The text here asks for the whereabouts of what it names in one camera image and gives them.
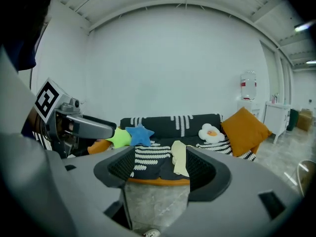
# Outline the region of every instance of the ceiling light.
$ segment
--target ceiling light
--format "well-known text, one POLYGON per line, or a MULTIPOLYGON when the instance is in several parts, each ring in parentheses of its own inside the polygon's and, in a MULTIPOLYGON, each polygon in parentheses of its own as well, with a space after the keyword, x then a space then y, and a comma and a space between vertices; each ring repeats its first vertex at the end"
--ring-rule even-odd
POLYGON ((294 26, 294 30, 296 32, 301 32, 301 31, 307 30, 309 27, 311 27, 315 23, 315 21, 316 20, 312 20, 312 21, 307 22, 305 24, 299 24, 297 26, 294 26))

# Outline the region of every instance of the plush toy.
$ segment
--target plush toy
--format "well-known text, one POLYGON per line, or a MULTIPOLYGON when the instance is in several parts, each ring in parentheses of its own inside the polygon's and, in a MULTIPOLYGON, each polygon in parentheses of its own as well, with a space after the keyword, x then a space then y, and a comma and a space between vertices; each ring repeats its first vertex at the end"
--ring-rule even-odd
POLYGON ((225 140, 225 136, 211 124, 204 124, 202 130, 198 132, 198 136, 201 140, 212 144, 225 140))

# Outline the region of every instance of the white cabinet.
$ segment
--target white cabinet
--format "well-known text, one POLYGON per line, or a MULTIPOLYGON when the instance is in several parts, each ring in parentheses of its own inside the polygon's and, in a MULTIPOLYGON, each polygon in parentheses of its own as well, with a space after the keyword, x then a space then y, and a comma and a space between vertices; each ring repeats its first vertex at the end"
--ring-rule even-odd
POLYGON ((290 120, 290 105, 266 103, 266 115, 264 124, 267 128, 276 135, 274 144, 277 138, 286 130, 290 120))
POLYGON ((252 100, 238 100, 237 102, 238 110, 245 107, 250 113, 252 113, 257 119, 259 119, 260 114, 260 104, 252 100))

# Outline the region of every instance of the white ceiling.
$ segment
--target white ceiling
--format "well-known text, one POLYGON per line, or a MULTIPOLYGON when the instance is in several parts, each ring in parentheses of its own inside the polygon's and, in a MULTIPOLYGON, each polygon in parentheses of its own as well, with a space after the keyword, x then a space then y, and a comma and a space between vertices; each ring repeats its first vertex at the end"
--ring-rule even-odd
POLYGON ((236 16, 269 37, 295 69, 316 59, 308 33, 296 33, 303 23, 287 0, 58 0, 91 22, 90 30, 129 11, 160 4, 194 4, 236 16))

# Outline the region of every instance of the green plush toy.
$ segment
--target green plush toy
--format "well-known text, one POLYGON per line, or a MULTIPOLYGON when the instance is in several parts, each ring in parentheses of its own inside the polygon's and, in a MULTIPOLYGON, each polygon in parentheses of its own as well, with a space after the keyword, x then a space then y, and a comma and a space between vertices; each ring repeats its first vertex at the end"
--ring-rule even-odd
POLYGON ((132 141, 132 137, 126 130, 116 128, 114 136, 107 140, 114 144, 114 148, 121 148, 124 146, 129 146, 130 142, 132 141))

